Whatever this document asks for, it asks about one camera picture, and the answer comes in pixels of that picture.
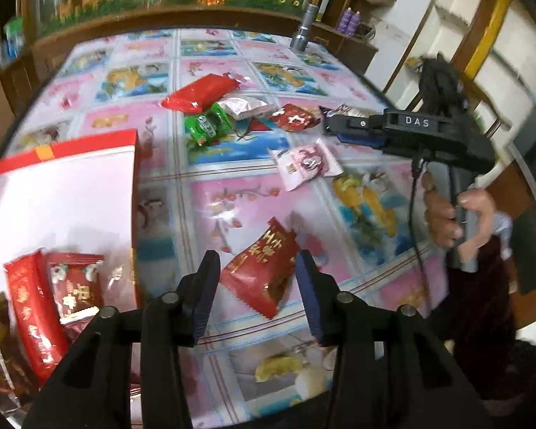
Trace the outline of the person right hand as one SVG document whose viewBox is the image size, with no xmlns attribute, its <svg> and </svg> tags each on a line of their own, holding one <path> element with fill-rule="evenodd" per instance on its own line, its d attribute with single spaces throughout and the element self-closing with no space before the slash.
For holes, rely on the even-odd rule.
<svg viewBox="0 0 536 429">
<path fill-rule="evenodd" d="M 458 246 L 455 242 L 464 236 L 462 225 L 456 216 L 456 207 L 438 192 L 433 175 L 422 176 L 425 219 L 433 241 L 441 248 L 455 248 L 461 263 L 473 261 L 493 235 L 496 206 L 491 195 L 483 188 L 467 190 L 457 197 L 461 208 L 475 212 L 477 222 L 475 234 L 465 237 Z"/>
</svg>

